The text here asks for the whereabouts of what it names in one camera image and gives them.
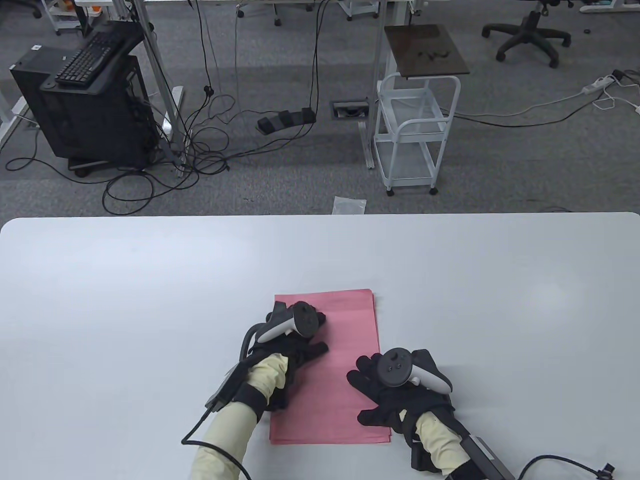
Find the person's left hand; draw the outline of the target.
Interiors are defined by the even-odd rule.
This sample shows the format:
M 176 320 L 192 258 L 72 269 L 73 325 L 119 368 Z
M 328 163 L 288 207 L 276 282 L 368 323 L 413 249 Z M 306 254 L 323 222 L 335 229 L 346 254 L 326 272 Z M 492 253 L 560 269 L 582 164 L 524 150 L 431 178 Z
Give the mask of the person's left hand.
M 292 368 L 297 370 L 329 351 L 325 342 L 312 343 L 326 322 L 326 315 L 308 302 L 287 306 L 275 301 L 265 322 L 254 325 L 247 333 L 241 359 L 254 366 L 272 354 L 280 354 L 292 361 Z

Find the person's right hand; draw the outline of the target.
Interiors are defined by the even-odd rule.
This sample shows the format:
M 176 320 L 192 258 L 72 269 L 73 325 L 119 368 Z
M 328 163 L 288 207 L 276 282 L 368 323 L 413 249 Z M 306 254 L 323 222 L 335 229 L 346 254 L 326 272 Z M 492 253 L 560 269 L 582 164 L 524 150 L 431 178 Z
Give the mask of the person's right hand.
M 416 427 L 422 414 L 434 409 L 444 409 L 450 413 L 455 411 L 445 395 L 430 391 L 422 386 L 406 383 L 400 387 L 389 387 L 378 378 L 377 366 L 382 354 L 375 353 L 371 357 L 361 355 L 356 360 L 356 368 L 346 374 L 350 386 L 376 404 L 373 409 L 364 409 L 358 413 L 357 421 L 362 426 L 384 426 L 403 433 L 401 413 L 414 420 Z

